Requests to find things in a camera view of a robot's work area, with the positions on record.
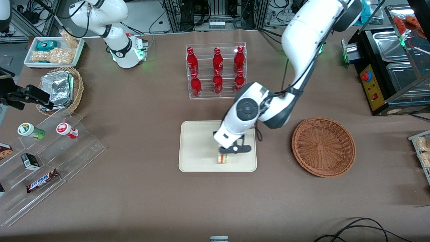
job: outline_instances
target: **coca-cola bottle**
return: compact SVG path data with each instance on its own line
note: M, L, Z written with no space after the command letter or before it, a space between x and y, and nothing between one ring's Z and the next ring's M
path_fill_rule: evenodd
M197 56L194 54L194 50L192 47L187 48L187 64L190 72L196 72L199 74L199 63L197 62Z
M243 54L243 46L239 45L237 47L237 53L234 56L234 73L237 73L237 70L243 69L243 64L245 62L245 55Z
M239 69L237 70L237 76L234 79L234 92L237 93L242 89L242 87L245 85L245 78L243 77L243 70Z
M212 82L214 84L214 93L221 94L222 93L222 77L219 70L214 70L214 77L212 78Z
M214 70L219 70L219 72L222 74L223 59L221 56L221 49L219 47L215 47L214 52L215 52L215 55L212 60L212 63L214 65Z
M197 78L197 73L191 73L191 90L193 92L193 96L201 97L202 96L202 83Z

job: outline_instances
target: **stainless steel tray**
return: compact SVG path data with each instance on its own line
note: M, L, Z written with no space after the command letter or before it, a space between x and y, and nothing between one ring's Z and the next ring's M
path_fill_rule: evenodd
M410 83L417 79L412 65L410 62L397 62L390 63L387 65L387 71L390 75L391 81L396 91L400 91ZM417 84L407 93L403 94L404 97L417 97L417 96L429 96L430 86L429 81L423 81Z
M394 31L375 33L373 34L373 40L384 61L398 62L408 60L405 50L400 45L399 38Z

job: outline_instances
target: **table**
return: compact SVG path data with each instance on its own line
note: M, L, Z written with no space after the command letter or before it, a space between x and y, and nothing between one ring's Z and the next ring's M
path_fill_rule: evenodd
M261 125L258 168L237 174L178 169L182 122L219 120L233 102L189 100L185 45L246 41L248 82L278 91L286 64L279 44L258 31L160 35L147 62L121 69L102 39L86 39L79 69L85 90L76 113L108 148L14 225L2 227L1 240L200 242L228 235L232 242L302 242L335 233L346 218L371 217L407 239L429 241L429 186L407 140L429 125L409 115L371 116L355 69L342 63L341 39L354 31L330 35L289 123L278 130ZM47 72L24 67L19 83L37 84ZM286 83L292 79L289 66ZM293 156L295 127L315 116L340 122L355 140L355 164L341 177L315 177ZM44 118L33 104L9 109L2 142L17 138L20 123ZM359 228L343 238L384 237Z

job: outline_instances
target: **brown wicker basket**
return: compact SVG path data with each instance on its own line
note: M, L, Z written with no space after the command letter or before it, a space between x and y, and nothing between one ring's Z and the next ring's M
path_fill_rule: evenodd
M72 105L70 105L67 108L69 113L72 113L73 111L75 111L77 109L77 107L80 103L80 100L82 98L82 93L83 93L82 78L81 78L79 72L73 67L55 68L55 69L51 70L49 73L56 72L56 71L70 71L70 73L73 75L73 103L72 103ZM51 116L52 114L54 114L56 112L56 110L44 112L40 109L38 104L36 104L36 108L37 108L37 110L39 110L40 113L42 113L44 115L48 115L48 116Z
M355 161L351 134L340 123L324 117L309 118L294 131L292 149L299 164L319 177L337 177Z

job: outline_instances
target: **clear acrylic stand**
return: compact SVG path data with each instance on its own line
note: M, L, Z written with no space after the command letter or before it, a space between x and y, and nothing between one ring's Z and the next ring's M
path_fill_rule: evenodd
M10 145L13 154L0 164L0 184L6 193L0 196L0 224L11 226L45 197L70 180L106 148L86 130L82 117L66 109L60 109L36 127L45 130L41 140L20 137ZM76 139L59 135L57 125L67 122L79 130ZM36 171L25 169L21 155L32 154L40 168ZM37 190L27 193L26 186L43 177L53 169L60 174Z
M236 74L233 71L234 66L234 56L237 52L237 47L243 45L243 54L245 55L245 63L243 64L243 76L246 83L246 42L243 43L211 43L211 44L188 44L188 47L194 49L194 54L197 57L199 63L199 75L198 78L202 83L202 96L195 97L191 90L191 73L187 65L187 55L185 54L185 68L187 69L187 80L188 80L188 95L190 99L215 99L215 98L234 98L236 94L233 91L234 79ZM212 64L212 59L214 57L215 47L221 48L221 55L224 61L222 79L223 87L221 94L215 94L213 91L212 78L214 77L214 69Z

